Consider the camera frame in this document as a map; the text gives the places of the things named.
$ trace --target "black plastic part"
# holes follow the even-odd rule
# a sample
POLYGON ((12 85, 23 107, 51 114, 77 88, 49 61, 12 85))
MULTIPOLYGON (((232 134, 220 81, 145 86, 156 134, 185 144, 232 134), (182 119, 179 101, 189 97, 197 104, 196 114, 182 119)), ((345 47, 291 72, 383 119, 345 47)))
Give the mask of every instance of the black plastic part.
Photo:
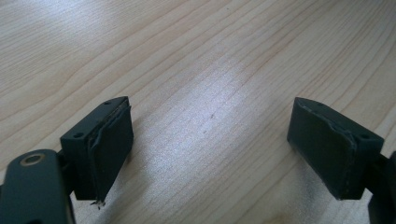
POLYGON ((2 187, 0 222, 75 223, 55 151, 35 150, 9 164, 2 187))
POLYGON ((390 159, 384 158, 367 174, 368 189, 374 194, 369 203, 372 224, 396 224, 396 152, 390 159))
POLYGON ((288 141, 336 199, 360 199, 368 165, 378 160, 384 139, 328 106, 296 98, 288 141))
POLYGON ((61 149, 58 152, 58 160, 64 177, 64 189, 67 195, 71 194, 77 186, 77 170, 76 166, 72 162, 69 162, 64 157, 64 151, 61 149))
POLYGON ((105 200, 134 141, 130 109, 126 96, 104 102, 61 137, 77 199, 105 200))

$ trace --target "wooden table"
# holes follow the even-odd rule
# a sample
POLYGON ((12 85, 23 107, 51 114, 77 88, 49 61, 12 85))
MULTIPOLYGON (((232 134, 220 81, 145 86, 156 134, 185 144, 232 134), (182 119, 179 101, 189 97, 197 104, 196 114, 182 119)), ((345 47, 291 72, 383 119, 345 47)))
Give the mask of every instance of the wooden table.
POLYGON ((368 223, 286 133, 294 97, 396 149, 396 1, 0 3, 0 176, 127 95, 133 156, 78 223, 368 223))

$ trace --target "light wood surface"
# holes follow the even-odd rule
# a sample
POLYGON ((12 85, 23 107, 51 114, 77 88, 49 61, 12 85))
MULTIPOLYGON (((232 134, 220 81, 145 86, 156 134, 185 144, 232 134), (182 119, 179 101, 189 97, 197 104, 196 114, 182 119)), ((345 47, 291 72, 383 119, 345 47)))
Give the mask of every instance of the light wood surface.
POLYGON ((396 1, 0 2, 0 176, 103 101, 130 97, 133 156, 78 223, 368 223, 287 143, 294 97, 396 149, 396 1))

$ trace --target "metal ring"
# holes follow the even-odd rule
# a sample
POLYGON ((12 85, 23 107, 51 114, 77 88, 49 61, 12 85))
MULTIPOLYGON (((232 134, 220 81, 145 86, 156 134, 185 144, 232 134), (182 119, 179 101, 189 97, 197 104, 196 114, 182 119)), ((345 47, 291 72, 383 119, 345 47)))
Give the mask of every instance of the metal ring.
POLYGON ((35 165, 35 164, 38 164, 39 162, 41 162, 42 160, 44 160, 45 157, 46 157, 46 155, 43 153, 35 153, 35 154, 29 155, 29 156, 23 158, 23 160, 21 160, 20 164, 22 166, 35 165))

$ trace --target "screw hole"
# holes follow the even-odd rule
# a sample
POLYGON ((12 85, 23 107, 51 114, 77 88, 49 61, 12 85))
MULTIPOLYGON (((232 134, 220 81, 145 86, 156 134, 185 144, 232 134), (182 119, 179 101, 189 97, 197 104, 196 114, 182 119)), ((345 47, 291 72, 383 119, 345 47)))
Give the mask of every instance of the screw hole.
POLYGON ((80 138, 82 137, 82 135, 84 135, 84 133, 76 133, 75 135, 73 135, 73 137, 80 138))
POLYGON ((369 139, 369 138, 370 138, 370 136, 369 136, 369 135, 367 135, 367 134, 361 134, 361 138, 364 138, 364 139, 369 139))
POLYGON ((43 153, 35 153, 23 158, 23 160, 21 160, 20 162, 20 165, 22 166, 35 165, 41 162, 42 160, 44 160, 44 157, 46 157, 46 155, 44 155, 43 153))

